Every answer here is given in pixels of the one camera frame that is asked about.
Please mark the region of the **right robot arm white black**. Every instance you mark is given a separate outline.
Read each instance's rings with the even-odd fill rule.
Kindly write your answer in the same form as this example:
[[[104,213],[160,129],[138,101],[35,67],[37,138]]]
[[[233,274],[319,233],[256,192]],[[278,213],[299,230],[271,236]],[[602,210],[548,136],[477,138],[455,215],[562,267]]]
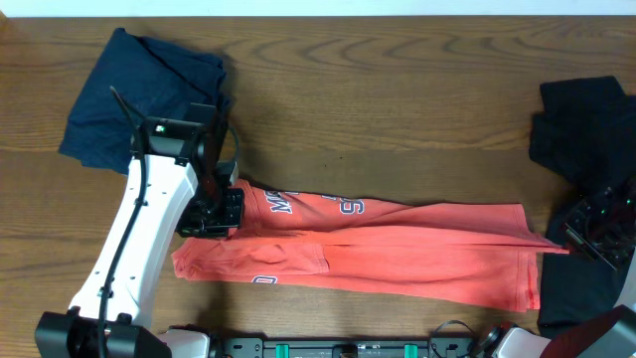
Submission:
[[[631,357],[635,353],[635,194],[606,189],[550,221],[568,256],[547,255],[539,331],[493,329],[486,357]]]

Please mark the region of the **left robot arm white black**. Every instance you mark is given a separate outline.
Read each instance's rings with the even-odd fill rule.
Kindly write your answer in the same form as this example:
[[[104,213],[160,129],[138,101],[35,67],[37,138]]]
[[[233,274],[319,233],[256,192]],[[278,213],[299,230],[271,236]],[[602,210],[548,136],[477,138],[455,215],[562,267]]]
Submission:
[[[126,191],[101,253],[65,313],[35,330],[43,357],[220,357],[193,325],[151,332],[156,286],[175,234],[220,239],[239,227],[238,164],[219,157],[231,129],[151,118],[134,131]]]

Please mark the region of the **orange red t-shirt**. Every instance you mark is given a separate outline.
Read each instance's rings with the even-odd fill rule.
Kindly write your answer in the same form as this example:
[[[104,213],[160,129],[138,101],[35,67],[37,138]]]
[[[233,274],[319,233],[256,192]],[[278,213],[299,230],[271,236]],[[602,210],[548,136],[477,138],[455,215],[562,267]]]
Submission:
[[[519,204],[408,206],[266,191],[239,181],[241,226],[173,254],[187,280],[278,283],[443,299],[508,311],[540,306],[533,233]]]

